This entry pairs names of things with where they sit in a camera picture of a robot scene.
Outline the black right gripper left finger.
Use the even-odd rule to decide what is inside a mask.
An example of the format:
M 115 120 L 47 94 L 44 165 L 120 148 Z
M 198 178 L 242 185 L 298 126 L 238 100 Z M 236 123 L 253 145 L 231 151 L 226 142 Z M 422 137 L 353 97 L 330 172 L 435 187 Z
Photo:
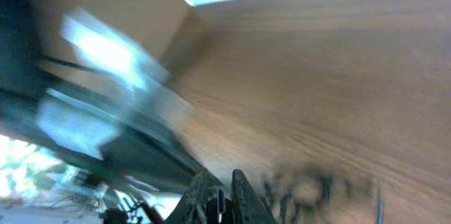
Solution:
M 209 193 L 209 174 L 206 169 L 196 174 L 164 224 L 207 224 L 206 203 Z

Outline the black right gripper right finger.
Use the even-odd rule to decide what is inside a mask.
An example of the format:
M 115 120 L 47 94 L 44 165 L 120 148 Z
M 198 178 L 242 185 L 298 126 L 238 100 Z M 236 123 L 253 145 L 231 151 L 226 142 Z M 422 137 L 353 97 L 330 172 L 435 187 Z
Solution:
M 276 224 L 240 169 L 233 171 L 231 201 L 236 224 Z

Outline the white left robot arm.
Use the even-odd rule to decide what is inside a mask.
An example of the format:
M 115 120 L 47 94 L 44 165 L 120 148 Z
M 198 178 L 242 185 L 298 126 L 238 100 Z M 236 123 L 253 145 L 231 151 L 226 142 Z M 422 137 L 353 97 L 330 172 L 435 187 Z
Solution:
M 1 0 L 1 131 L 119 185 L 183 193 L 202 173 L 191 106 L 132 37 L 76 0 Z

